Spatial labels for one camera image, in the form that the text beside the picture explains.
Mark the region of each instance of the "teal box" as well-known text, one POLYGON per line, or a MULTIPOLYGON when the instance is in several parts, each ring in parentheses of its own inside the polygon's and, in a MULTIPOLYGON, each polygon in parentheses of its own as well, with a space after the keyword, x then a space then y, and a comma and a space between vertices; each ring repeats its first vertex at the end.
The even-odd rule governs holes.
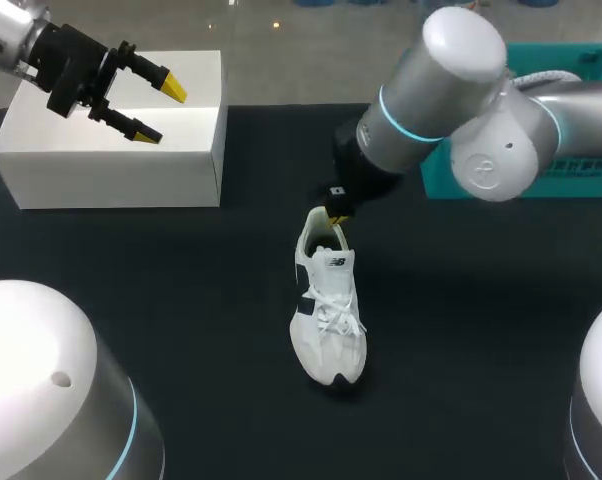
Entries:
MULTIPOLYGON (((567 70, 583 80, 602 80, 602 43, 508 46, 508 68, 515 76, 543 70, 567 70)), ((469 198, 450 169, 450 144, 444 140, 421 164, 428 197, 469 198)), ((557 158, 521 195, 524 198, 602 197, 602 159, 557 158)))

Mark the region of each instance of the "shoe lace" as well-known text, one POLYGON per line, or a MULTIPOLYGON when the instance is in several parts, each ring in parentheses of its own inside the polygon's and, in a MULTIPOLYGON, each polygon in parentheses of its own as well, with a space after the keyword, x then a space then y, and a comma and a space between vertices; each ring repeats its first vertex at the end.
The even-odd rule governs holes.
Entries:
POLYGON ((319 319, 319 335, 328 330, 334 330, 339 335, 354 334, 360 337, 366 332, 366 328, 352 313, 353 295, 322 295, 313 285, 310 285, 309 293, 319 303, 317 316, 319 319))

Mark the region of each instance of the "gray metal cylinder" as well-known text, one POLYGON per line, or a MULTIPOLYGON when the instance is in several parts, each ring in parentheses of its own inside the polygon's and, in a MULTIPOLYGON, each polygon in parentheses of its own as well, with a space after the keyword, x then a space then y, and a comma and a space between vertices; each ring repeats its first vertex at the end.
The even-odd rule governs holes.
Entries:
POLYGON ((32 45, 50 16, 32 1, 0 0, 0 69, 13 71, 26 62, 32 45))
POLYGON ((456 7, 431 15, 359 122, 357 141, 366 158, 389 173, 424 160, 496 98, 505 52, 498 32, 479 15, 456 7))
POLYGON ((602 158, 602 81, 555 82, 526 93, 560 125, 559 156, 602 158))

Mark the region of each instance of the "floor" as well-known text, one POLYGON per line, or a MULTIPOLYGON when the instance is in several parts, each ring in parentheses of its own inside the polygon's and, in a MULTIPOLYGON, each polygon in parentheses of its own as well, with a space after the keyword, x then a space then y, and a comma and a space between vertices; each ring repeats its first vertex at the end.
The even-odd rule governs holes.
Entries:
POLYGON ((408 175, 344 224, 361 389, 299 365, 294 245, 363 109, 230 107, 223 208, 22 212, 0 178, 0 279, 86 313, 161 425, 166 480, 565 480, 602 199, 435 202, 408 175))
MULTIPOLYGON (((48 0, 57 23, 142 50, 221 49, 238 105, 366 102, 418 31, 410 0, 302 8, 291 0, 48 0)), ((509 42, 602 41, 602 0, 533 9, 489 0, 509 42)), ((0 108, 17 83, 0 75, 0 108)))

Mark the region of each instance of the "cable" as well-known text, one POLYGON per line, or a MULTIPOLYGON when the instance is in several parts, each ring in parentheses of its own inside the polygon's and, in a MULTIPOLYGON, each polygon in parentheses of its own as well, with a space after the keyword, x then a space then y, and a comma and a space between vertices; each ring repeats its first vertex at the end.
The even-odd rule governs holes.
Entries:
POLYGON ((512 79, 512 84, 519 90, 536 87, 550 82, 580 82, 581 77, 565 70, 547 70, 545 72, 531 73, 512 79))

